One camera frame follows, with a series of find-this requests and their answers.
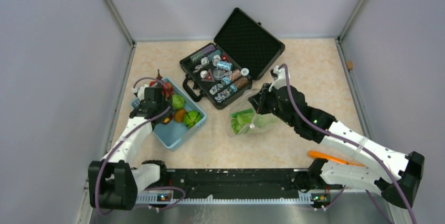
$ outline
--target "white wall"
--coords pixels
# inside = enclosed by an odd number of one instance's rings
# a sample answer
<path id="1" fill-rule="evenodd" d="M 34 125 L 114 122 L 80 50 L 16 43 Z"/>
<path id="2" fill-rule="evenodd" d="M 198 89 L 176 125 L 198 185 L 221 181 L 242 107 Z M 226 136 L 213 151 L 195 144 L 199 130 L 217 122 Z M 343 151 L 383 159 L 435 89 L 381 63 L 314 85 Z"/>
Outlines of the white wall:
<path id="1" fill-rule="evenodd" d="M 129 46 L 102 0 L 0 0 L 1 223 L 73 223 Z"/>
<path id="2" fill-rule="evenodd" d="M 376 141 L 426 158 L 414 211 L 443 223 L 445 5 L 369 0 L 345 41 Z"/>
<path id="3" fill-rule="evenodd" d="M 358 0 L 113 0 L 135 40 L 213 38 L 235 7 L 278 37 L 336 37 Z"/>

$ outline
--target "wooden tabletop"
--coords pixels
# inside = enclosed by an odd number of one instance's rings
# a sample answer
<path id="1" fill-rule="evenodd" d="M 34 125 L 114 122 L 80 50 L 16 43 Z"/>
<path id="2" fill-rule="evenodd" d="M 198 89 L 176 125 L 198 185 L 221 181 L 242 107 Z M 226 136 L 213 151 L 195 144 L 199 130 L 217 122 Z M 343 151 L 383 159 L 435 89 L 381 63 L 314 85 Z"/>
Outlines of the wooden tabletop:
<path id="1" fill-rule="evenodd" d="M 361 133 L 351 92 L 346 82 L 334 39 L 283 39 L 286 50 L 274 63 L 289 66 L 291 84 L 306 96 L 308 105 L 322 109 L 352 130 Z M 141 77 L 156 77 L 161 70 L 176 84 L 185 73 L 179 61 L 209 41 L 139 42 L 132 62 L 113 141 L 119 138 L 132 110 L 133 83 Z M 272 82 L 269 73 L 253 88 Z M 148 159 L 162 160 L 167 168 L 303 168 L 312 163 L 309 150 L 349 160 L 340 152 L 305 140 L 284 123 L 273 131 L 228 137 L 228 108 L 217 110 L 206 98 L 198 105 L 207 113 L 207 123 L 178 150 L 166 149 L 154 134 L 147 137 L 132 166 Z"/>

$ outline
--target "blue plastic bin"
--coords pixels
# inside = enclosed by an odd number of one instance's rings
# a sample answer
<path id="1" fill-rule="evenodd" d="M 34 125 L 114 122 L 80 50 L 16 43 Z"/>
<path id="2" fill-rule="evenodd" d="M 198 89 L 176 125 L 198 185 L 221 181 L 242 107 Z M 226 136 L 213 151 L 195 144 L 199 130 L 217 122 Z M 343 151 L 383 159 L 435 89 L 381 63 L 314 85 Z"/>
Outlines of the blue plastic bin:
<path id="1" fill-rule="evenodd" d="M 184 123 L 177 123 L 172 120 L 169 124 L 158 124 L 153 130 L 157 139 L 168 149 L 175 151 L 177 150 L 185 141 L 191 138 L 207 121 L 207 114 L 196 105 L 195 102 L 191 100 L 184 91 L 182 91 L 173 81 L 169 78 L 163 78 L 164 82 L 169 82 L 173 87 L 173 92 L 179 94 L 185 98 L 185 110 L 196 110 L 203 118 L 195 124 L 190 129 L 185 126 Z"/>

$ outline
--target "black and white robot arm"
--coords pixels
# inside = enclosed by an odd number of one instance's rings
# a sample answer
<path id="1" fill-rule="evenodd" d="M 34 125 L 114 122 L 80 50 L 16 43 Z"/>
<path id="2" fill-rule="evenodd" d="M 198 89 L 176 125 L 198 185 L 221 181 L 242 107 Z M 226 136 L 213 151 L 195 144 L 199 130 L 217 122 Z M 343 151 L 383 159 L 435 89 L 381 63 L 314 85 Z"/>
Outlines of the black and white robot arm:
<path id="1" fill-rule="evenodd" d="M 365 165 L 365 167 L 343 165 L 325 159 L 316 159 L 309 167 L 308 173 L 319 175 L 328 185 L 346 185 L 381 194 L 383 198 L 393 205 L 406 208 L 387 172 L 378 161 L 362 151 L 363 148 L 366 148 L 383 161 L 412 206 L 420 180 L 422 179 L 425 158 L 421 154 L 417 152 L 412 152 L 408 155 L 400 153 L 381 146 L 369 138 L 352 131 L 334 116 L 308 106 L 304 94 L 291 86 L 295 104 L 304 117 L 316 126 L 335 135 L 342 136 L 356 143 L 359 147 L 315 130 L 305 123 L 295 111 L 287 90 L 284 68 L 276 66 L 271 70 L 271 74 L 274 81 L 265 83 L 258 94 L 249 98 L 257 113 L 272 113 L 287 125 L 293 127 L 295 132 L 301 137 L 335 148 Z"/>
<path id="2" fill-rule="evenodd" d="M 98 193 L 100 207 L 118 210 L 131 210 L 136 203 L 137 194 L 160 179 L 161 169 L 165 167 L 162 162 L 144 162 L 138 169 L 131 169 L 130 163 L 134 161 L 142 143 L 151 134 L 153 128 L 173 113 L 173 109 L 170 109 L 163 116 L 149 121 L 169 107 L 169 102 L 162 91 L 161 87 L 148 87 L 148 85 L 133 90 L 141 103 L 130 113 L 122 135 L 111 148 L 116 149 L 109 157 L 103 174 L 100 176 L 100 167 L 110 152 L 105 154 L 101 161 L 91 162 L 88 167 L 92 207 L 96 207 L 94 196 L 98 178 L 100 179 Z"/>

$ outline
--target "plastic bag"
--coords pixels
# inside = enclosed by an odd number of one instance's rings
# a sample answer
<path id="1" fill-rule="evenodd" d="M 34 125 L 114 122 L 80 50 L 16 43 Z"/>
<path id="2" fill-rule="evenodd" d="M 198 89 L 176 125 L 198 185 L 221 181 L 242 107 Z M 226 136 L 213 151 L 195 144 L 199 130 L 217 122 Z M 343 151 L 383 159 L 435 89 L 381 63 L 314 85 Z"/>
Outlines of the plastic bag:
<path id="1" fill-rule="evenodd" d="M 274 128 L 280 119 L 273 114 L 260 115 L 255 112 L 247 100 L 257 94 L 258 89 L 246 90 L 244 94 L 229 107 L 226 132 L 229 136 L 262 133 Z"/>

